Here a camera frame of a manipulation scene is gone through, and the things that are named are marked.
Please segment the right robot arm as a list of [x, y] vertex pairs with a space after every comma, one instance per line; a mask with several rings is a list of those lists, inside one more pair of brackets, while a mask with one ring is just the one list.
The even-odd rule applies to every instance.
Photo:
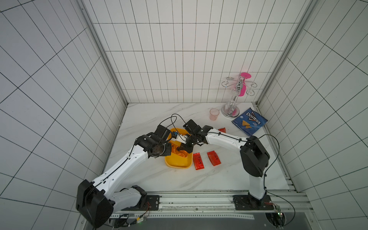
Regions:
[[184, 128], [188, 135], [186, 141], [179, 146], [179, 150], [191, 152], [195, 145], [209, 144], [239, 153], [243, 168], [249, 175], [250, 183], [243, 205], [248, 206], [251, 210], [259, 210], [263, 207], [267, 198], [265, 169], [269, 165], [270, 155], [259, 138], [255, 136], [240, 138], [223, 133], [211, 126], [200, 127], [195, 123], [187, 123]]

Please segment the orange tea bag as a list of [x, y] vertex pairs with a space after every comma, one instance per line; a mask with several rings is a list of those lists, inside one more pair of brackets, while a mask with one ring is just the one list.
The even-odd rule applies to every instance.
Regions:
[[172, 154], [176, 154], [180, 157], [186, 158], [188, 156], [188, 152], [186, 152], [185, 150], [180, 150], [179, 146], [172, 144], [172, 150], [171, 150]]

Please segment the yellow plastic storage box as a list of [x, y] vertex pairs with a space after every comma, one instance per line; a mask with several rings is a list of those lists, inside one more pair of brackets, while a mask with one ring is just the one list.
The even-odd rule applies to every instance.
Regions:
[[[180, 146], [182, 144], [182, 141], [183, 140], [180, 137], [178, 137], [177, 139], [172, 139], [170, 143]], [[189, 153], [186, 158], [180, 157], [172, 153], [170, 156], [165, 157], [166, 165], [168, 167], [176, 169], [188, 169], [191, 167], [192, 162], [193, 162], [193, 153]]]

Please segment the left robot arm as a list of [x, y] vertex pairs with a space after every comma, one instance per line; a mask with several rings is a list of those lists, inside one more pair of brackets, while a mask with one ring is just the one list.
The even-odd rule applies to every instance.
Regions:
[[110, 216], [124, 209], [148, 209], [147, 193], [139, 186], [117, 192], [130, 173], [150, 157], [171, 154], [167, 135], [153, 133], [138, 137], [131, 149], [115, 165], [92, 181], [83, 180], [77, 189], [76, 210], [94, 227], [100, 228]]

